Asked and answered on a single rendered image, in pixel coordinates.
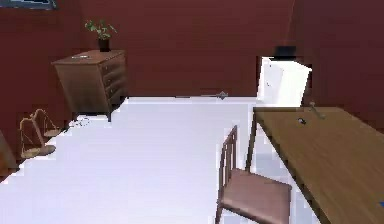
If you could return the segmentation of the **green plant in black pot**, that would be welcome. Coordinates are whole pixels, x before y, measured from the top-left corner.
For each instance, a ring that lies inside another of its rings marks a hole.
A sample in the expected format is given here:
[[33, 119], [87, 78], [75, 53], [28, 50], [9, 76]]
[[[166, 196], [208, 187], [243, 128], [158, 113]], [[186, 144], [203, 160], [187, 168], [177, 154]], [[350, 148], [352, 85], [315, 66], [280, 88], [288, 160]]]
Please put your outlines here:
[[116, 33], [117, 30], [109, 23], [106, 23], [103, 19], [98, 22], [93, 20], [86, 20], [84, 27], [97, 35], [97, 42], [100, 52], [110, 52], [110, 38], [112, 32]]

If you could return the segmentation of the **brown wooden table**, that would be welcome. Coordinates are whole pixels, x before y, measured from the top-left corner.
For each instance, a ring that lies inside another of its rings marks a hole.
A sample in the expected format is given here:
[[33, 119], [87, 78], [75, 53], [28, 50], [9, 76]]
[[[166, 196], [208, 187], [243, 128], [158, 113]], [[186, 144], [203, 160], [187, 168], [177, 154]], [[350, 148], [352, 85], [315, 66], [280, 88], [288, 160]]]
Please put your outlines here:
[[262, 128], [321, 224], [384, 224], [384, 134], [341, 108], [316, 109], [325, 119], [310, 107], [255, 107], [245, 168]]

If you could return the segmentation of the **black box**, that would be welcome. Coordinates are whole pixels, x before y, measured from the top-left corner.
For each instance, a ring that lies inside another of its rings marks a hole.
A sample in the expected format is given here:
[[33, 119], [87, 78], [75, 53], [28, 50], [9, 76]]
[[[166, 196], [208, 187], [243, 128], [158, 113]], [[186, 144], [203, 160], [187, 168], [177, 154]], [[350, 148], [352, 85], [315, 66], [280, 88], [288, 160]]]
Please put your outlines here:
[[295, 46], [276, 46], [273, 58], [275, 60], [295, 60], [296, 47]]

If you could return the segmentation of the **brown wooden chair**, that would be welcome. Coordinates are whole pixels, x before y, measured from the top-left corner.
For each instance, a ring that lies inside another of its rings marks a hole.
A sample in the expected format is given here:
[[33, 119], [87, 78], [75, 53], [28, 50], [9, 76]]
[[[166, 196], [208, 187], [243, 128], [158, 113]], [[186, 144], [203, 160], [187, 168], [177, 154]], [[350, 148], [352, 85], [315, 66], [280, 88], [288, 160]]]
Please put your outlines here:
[[237, 126], [222, 144], [215, 224], [223, 210], [258, 224], [290, 224], [289, 184], [236, 167]]

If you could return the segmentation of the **brown chest of drawers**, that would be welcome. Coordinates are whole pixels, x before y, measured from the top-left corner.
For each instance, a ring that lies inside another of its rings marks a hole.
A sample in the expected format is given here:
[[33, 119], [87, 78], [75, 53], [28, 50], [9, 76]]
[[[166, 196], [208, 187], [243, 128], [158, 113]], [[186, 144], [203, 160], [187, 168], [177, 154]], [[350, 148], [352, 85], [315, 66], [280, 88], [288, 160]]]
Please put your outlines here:
[[124, 50], [100, 52], [91, 50], [54, 61], [69, 108], [78, 115], [106, 115], [111, 121], [112, 112], [126, 98], [126, 58]]

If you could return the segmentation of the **framed wall picture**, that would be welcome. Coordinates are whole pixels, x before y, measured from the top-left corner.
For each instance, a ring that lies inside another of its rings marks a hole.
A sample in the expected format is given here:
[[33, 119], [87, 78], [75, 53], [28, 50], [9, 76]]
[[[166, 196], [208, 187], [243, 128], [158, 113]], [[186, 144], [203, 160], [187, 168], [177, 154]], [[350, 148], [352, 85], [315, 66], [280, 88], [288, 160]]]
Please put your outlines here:
[[57, 4], [55, 0], [0, 0], [0, 7], [53, 10]]

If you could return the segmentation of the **grey key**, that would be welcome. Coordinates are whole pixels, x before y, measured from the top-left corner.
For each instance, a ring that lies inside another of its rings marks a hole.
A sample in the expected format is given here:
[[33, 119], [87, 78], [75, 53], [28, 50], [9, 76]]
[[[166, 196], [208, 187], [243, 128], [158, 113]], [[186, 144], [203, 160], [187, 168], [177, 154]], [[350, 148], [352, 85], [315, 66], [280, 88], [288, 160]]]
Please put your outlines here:
[[309, 102], [309, 105], [310, 105], [311, 111], [313, 111], [319, 119], [325, 119], [326, 116], [325, 116], [324, 114], [320, 113], [320, 112], [316, 109], [316, 107], [315, 107], [315, 102], [310, 101], [310, 102]]

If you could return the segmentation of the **white cabinet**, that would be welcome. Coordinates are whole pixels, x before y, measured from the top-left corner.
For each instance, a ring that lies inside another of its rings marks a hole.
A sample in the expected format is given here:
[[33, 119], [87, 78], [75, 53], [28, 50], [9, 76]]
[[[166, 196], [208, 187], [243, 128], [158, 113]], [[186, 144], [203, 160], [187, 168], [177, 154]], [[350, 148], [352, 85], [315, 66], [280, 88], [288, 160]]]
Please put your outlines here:
[[257, 99], [272, 107], [300, 107], [311, 72], [296, 61], [262, 57]]

